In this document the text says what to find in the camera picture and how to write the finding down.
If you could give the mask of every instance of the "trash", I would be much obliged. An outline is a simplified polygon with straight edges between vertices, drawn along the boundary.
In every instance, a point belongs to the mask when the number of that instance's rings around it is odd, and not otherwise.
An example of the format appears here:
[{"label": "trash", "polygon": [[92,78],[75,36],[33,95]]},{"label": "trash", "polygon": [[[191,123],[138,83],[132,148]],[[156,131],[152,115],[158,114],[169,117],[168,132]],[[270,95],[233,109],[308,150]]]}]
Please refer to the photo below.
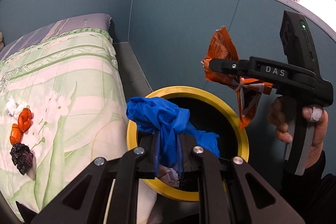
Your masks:
[{"label": "trash", "polygon": [[9,113],[10,116],[13,116],[16,120],[18,119],[20,113],[24,108],[29,108],[26,102],[22,102],[18,106],[16,106],[16,102],[14,98],[10,95],[8,98],[8,102],[5,105],[5,111]]},{"label": "trash", "polygon": [[24,108],[17,119],[18,126],[22,132],[26,132],[32,125],[33,114],[29,108]]},{"label": "trash", "polygon": [[226,85],[236,92],[240,129],[243,129],[248,126],[255,116],[261,94],[269,95],[271,93],[272,84],[254,78],[243,78],[213,72],[209,68],[209,63],[213,58],[239,60],[236,47],[233,45],[231,37],[225,27],[214,33],[208,53],[201,63],[204,67],[206,80]]},{"label": "trash", "polygon": [[160,164],[173,167],[176,163],[176,135],[186,133],[196,138],[199,146],[210,150],[219,157],[217,138],[213,132],[197,130],[190,122],[188,109],[161,97],[133,97],[127,103],[126,115],[137,124],[139,131],[154,133],[160,131],[161,158]]},{"label": "trash", "polygon": [[157,178],[171,187],[179,187],[179,175],[173,168],[168,168],[160,165]]},{"label": "trash", "polygon": [[11,145],[21,142],[23,132],[19,128],[18,124],[13,123],[12,131],[10,133],[9,141]]},{"label": "trash", "polygon": [[33,153],[28,146],[18,142],[15,143],[10,151],[12,161],[21,175],[24,175],[33,166]]}]

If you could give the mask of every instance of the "mattress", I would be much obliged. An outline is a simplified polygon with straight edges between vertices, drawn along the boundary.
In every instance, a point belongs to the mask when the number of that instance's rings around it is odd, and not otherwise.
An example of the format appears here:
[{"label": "mattress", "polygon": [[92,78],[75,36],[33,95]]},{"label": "mattress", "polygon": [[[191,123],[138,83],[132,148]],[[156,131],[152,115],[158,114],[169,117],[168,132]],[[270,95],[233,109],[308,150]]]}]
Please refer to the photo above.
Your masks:
[{"label": "mattress", "polygon": [[[74,28],[69,22],[7,45],[0,63],[0,191],[21,221],[16,201],[39,212],[96,157],[111,160],[127,151],[126,102],[112,40],[101,28],[68,31]],[[9,96],[34,114],[21,140],[34,154],[25,175],[9,154],[17,122],[5,111]],[[147,223],[156,196],[139,182],[137,223]]]}]

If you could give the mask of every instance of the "white bandage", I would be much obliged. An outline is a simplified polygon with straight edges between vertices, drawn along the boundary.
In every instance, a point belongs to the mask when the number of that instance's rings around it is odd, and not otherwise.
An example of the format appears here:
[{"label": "white bandage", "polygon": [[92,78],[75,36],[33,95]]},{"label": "white bandage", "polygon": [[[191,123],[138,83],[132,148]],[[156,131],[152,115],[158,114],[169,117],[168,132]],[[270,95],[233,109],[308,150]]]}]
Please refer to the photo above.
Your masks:
[{"label": "white bandage", "polygon": [[322,116],[323,108],[320,105],[311,105],[313,113],[311,114],[309,122],[318,122]]}]

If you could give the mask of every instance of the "yellow bin rim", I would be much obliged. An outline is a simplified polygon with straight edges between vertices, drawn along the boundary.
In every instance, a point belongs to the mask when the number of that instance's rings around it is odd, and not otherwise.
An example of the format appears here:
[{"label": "yellow bin rim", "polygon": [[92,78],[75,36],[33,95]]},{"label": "yellow bin rim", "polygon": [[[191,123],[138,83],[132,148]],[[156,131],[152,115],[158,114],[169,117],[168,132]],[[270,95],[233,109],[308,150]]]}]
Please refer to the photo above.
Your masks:
[{"label": "yellow bin rim", "polygon": [[[245,161],[249,158],[249,143],[245,129],[239,129],[239,117],[229,105],[219,99],[217,96],[201,89],[193,88],[190,86],[168,86],[156,91],[153,91],[146,98],[162,97],[164,99],[172,97],[189,97],[199,99],[203,102],[218,109],[230,122],[232,128],[235,130],[237,143],[238,143],[238,156],[242,157]],[[127,127],[127,149],[131,150],[138,146],[137,143],[137,124],[133,121],[128,122]],[[199,201],[198,192],[182,191],[168,186],[158,178],[144,179],[143,180],[150,188],[166,198],[185,201],[197,202]]]}]

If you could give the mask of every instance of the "orange snack wrapper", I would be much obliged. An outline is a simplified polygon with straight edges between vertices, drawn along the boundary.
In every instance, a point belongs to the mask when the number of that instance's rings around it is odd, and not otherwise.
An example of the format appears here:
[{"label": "orange snack wrapper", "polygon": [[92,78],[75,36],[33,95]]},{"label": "orange snack wrapper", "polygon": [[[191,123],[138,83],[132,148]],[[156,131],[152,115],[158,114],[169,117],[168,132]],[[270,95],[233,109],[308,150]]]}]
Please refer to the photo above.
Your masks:
[{"label": "orange snack wrapper", "polygon": [[271,93],[272,84],[254,78],[213,72],[209,68],[210,60],[213,58],[239,60],[236,47],[233,45],[226,27],[217,30],[212,36],[208,53],[202,64],[206,80],[226,85],[236,92],[240,129],[243,129],[255,116],[261,94],[269,95]]}]

